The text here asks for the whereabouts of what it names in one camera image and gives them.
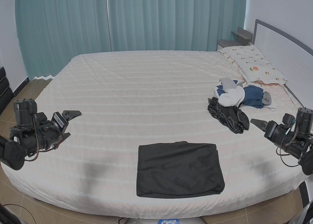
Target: wall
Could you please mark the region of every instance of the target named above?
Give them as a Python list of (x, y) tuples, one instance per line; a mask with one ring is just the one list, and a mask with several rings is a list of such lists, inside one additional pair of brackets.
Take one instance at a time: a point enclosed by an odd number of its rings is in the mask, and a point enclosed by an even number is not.
[(247, 0), (245, 29), (256, 19), (269, 23), (313, 49), (313, 0)]
[(15, 0), (0, 0), (0, 66), (12, 91), (27, 78), (16, 33)]

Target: white bed sheet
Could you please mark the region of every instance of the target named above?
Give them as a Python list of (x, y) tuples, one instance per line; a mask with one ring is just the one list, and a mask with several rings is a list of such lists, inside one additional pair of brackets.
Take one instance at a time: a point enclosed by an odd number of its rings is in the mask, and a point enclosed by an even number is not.
[[(219, 78), (242, 81), (219, 52), (128, 51), (85, 54), (37, 98), (38, 111), (80, 110), (71, 136), (20, 171), (2, 165), (11, 183), (37, 199), (89, 214), (189, 218), (240, 209), (294, 190), (306, 179), (283, 165), (276, 147), (254, 125), (234, 134), (207, 111)], [(243, 105), (250, 118), (280, 122), (297, 107), (279, 85), (265, 86), (277, 110)], [(225, 189), (186, 199), (136, 196), (138, 146), (188, 141), (217, 145)], [(297, 160), (284, 157), (294, 165)]]

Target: white headboard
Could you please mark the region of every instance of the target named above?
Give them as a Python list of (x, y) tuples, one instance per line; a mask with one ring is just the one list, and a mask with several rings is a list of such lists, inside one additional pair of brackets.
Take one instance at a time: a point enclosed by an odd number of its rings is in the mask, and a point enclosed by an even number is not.
[(313, 109), (313, 50), (258, 19), (252, 43), (288, 79), (285, 86), (300, 104)]

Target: pillow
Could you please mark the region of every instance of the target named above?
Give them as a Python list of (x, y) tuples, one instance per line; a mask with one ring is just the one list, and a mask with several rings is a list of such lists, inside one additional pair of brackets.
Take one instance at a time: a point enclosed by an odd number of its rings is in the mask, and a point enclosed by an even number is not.
[(237, 66), (247, 82), (263, 81), (265, 84), (285, 84), (287, 81), (254, 45), (225, 47), (218, 51)]

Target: black pants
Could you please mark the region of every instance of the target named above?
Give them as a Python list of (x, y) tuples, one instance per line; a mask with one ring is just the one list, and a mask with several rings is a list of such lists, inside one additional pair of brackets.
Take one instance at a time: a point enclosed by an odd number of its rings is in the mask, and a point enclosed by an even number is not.
[(220, 194), (224, 187), (215, 144), (181, 141), (139, 146), (140, 197), (190, 198)]

